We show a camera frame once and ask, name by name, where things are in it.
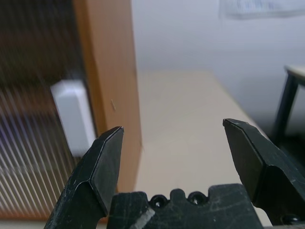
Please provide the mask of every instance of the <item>white wall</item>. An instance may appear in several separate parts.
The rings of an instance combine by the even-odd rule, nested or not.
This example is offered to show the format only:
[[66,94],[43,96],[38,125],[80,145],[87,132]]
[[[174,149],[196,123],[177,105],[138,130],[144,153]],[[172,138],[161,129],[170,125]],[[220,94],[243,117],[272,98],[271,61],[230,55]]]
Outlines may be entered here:
[[[305,64],[305,17],[219,18],[216,0],[133,0],[138,71],[211,70],[266,132],[285,82],[283,66]],[[290,123],[305,126],[300,90]]]

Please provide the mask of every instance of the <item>black chair leg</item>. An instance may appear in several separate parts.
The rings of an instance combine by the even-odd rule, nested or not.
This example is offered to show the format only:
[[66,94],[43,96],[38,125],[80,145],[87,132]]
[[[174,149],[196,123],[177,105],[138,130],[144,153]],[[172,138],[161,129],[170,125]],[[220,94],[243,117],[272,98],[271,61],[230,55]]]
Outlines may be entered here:
[[271,135],[271,141],[276,146],[279,146],[285,134],[288,118],[290,115],[292,104],[295,99],[297,87],[298,87],[298,83],[296,81],[296,78],[292,75],[288,75],[281,104],[278,109],[277,117]]

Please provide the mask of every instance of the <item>table surface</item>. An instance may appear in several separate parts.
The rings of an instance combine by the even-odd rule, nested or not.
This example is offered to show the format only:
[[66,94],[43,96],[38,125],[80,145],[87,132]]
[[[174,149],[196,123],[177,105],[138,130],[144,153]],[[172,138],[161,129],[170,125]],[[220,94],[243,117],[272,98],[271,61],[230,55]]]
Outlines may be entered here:
[[285,68],[299,77],[305,78],[305,65],[287,65]]
[[[208,72],[138,73],[143,152],[136,190],[148,198],[208,194],[212,185],[241,183],[227,142],[224,118],[255,122]],[[264,226],[270,225],[259,210]]]

